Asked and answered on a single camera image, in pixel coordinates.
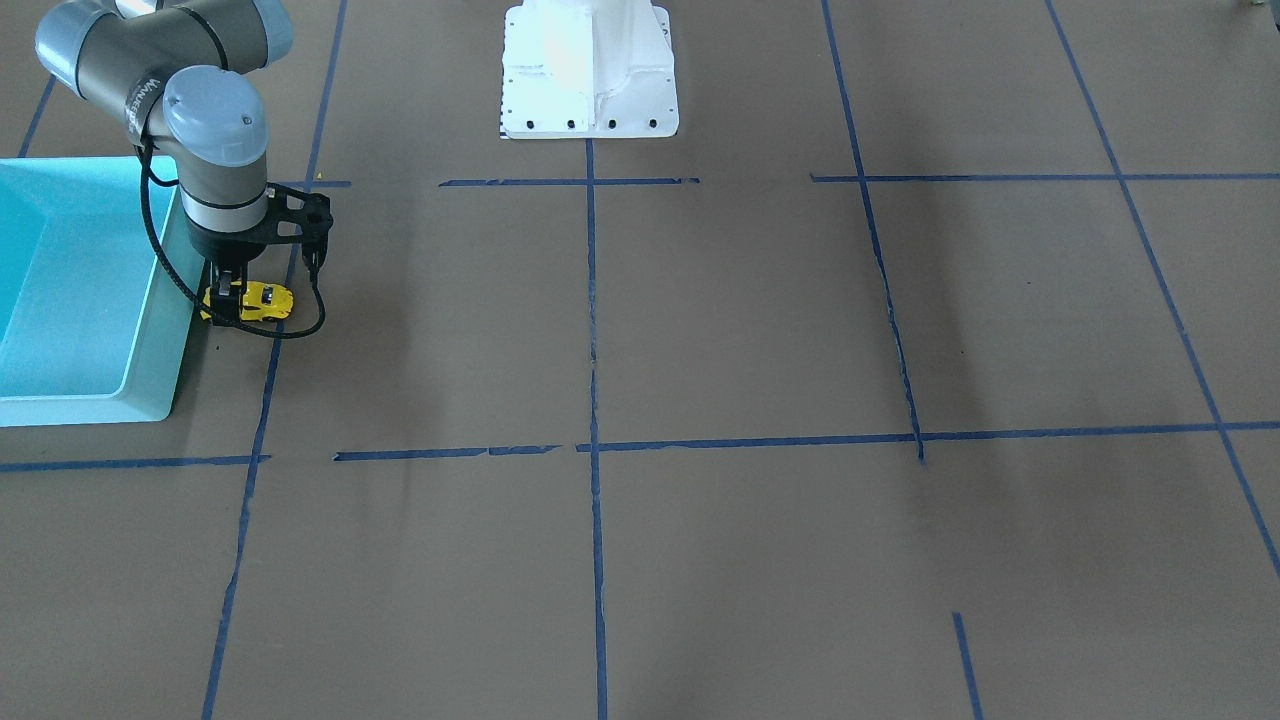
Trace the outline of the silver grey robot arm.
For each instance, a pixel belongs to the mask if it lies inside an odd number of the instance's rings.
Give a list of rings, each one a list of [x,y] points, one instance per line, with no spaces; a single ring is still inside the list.
[[[54,78],[125,128],[154,181],[175,163],[189,241],[207,261],[202,313],[243,327],[248,264],[307,200],[268,178],[270,129],[248,73],[284,58],[294,28],[280,1],[63,1],[35,33]]]

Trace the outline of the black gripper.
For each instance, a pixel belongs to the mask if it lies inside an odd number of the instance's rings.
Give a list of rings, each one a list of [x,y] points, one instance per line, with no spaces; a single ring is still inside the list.
[[[273,241],[264,223],[246,231],[218,232],[188,222],[189,243],[210,261],[210,322],[241,323],[248,263]]]

